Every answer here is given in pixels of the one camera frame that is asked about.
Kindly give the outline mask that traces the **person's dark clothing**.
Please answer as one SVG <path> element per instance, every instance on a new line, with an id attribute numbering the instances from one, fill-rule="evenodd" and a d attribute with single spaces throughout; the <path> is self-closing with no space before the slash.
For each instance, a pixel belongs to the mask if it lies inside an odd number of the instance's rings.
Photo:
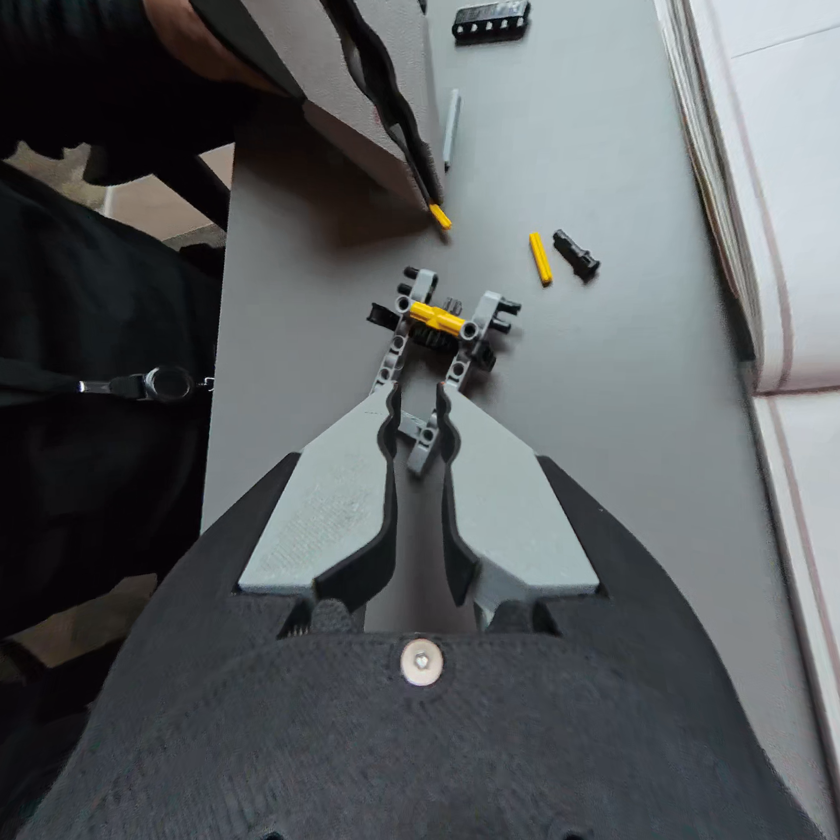
<path id="1" fill-rule="evenodd" d="M 198 261 L 2 163 L 2 838 L 34 814 L 119 650 L 48 665 L 14 637 L 157 582 L 196 540 L 211 397 L 85 395 L 80 382 L 215 373 L 224 251 Z"/>

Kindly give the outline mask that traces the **black five-hole lego beam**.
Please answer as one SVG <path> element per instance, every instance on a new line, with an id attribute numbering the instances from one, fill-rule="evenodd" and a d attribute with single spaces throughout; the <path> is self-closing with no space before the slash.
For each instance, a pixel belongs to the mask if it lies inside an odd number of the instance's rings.
<path id="1" fill-rule="evenodd" d="M 519 40 L 528 30 L 530 1 L 483 3 L 460 8 L 451 34 L 459 46 Z"/>

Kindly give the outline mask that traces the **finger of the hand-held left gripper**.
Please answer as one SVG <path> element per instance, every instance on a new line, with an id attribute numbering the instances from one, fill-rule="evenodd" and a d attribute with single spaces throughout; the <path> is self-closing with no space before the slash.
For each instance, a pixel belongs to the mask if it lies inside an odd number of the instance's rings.
<path id="1" fill-rule="evenodd" d="M 309 124 L 377 184 L 426 209 L 432 199 L 409 190 L 389 140 L 373 127 L 370 103 L 350 78 L 337 33 L 337 2 L 244 3 L 303 90 Z"/>
<path id="2" fill-rule="evenodd" d="M 337 33 L 398 169 L 419 198 L 443 198 L 443 133 L 424 2 L 337 2 Z"/>

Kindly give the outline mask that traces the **lego instruction booklet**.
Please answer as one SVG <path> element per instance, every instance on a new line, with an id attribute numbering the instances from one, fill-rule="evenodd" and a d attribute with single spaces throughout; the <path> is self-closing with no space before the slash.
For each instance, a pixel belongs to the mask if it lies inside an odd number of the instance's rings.
<path id="1" fill-rule="evenodd" d="M 839 2 L 655 2 L 749 330 L 752 414 L 826 753 L 839 747 Z"/>

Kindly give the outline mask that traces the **person's left hand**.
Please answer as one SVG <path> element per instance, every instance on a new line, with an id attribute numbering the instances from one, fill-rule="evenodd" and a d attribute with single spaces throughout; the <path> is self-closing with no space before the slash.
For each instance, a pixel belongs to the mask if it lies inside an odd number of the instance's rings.
<path id="1" fill-rule="evenodd" d="M 205 26 L 191 2 L 143 1 L 142 4 L 163 47 L 198 76 L 289 97 L 287 91 L 273 85 L 230 52 Z"/>

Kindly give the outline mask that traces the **grey lego axle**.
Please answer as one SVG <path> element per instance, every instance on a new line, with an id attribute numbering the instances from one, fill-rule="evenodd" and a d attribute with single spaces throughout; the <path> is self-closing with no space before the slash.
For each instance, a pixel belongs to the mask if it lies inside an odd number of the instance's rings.
<path id="1" fill-rule="evenodd" d="M 442 160 L 444 164 L 444 172 L 448 172 L 453 160 L 453 152 L 455 147 L 455 138 L 459 125 L 459 114 L 461 110 L 462 97 L 460 90 L 452 89 L 449 96 L 448 108 L 446 111 L 446 119 L 444 122 L 444 141 L 442 149 Z"/>

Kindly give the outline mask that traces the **black lego axle pin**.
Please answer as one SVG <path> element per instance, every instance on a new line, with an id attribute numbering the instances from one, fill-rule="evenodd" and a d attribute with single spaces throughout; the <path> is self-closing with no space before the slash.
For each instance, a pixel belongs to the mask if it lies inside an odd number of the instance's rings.
<path id="1" fill-rule="evenodd" d="M 571 236 L 561 228 L 552 234 L 553 247 L 570 266 L 573 273 L 584 284 L 592 281 L 601 267 L 601 261 L 596 259 L 591 251 L 579 246 Z"/>

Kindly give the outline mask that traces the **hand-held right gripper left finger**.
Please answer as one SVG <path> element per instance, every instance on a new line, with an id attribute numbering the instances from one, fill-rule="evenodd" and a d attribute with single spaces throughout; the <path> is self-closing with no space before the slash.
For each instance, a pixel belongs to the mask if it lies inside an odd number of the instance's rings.
<path id="1" fill-rule="evenodd" d="M 354 613 L 396 567 L 399 384 L 383 385 L 307 444 L 238 578 L 253 595 L 339 601 Z"/>

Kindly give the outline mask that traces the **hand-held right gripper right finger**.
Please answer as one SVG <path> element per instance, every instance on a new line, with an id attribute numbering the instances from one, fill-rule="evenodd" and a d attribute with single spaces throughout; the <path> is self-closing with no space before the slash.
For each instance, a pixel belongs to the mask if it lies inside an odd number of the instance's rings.
<path id="1" fill-rule="evenodd" d="M 593 595 L 600 581 L 541 458 L 453 385 L 437 386 L 444 565 L 480 629 L 507 602 Z"/>

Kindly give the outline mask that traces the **grey lego frame assembly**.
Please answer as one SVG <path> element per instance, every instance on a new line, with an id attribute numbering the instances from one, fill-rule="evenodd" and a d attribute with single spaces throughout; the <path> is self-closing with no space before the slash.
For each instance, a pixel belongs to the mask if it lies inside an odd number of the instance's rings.
<path id="1" fill-rule="evenodd" d="M 509 334 L 511 323 L 502 315 L 516 317 L 522 309 L 521 303 L 488 290 L 471 317 L 464 318 L 459 300 L 447 299 L 443 307 L 433 304 L 437 273 L 408 266 L 403 274 L 406 281 L 397 287 L 394 308 L 373 303 L 367 318 L 392 335 L 371 391 L 400 381 L 414 346 L 451 357 L 444 383 L 459 392 L 472 371 L 492 371 L 497 357 L 490 343 L 490 332 Z"/>

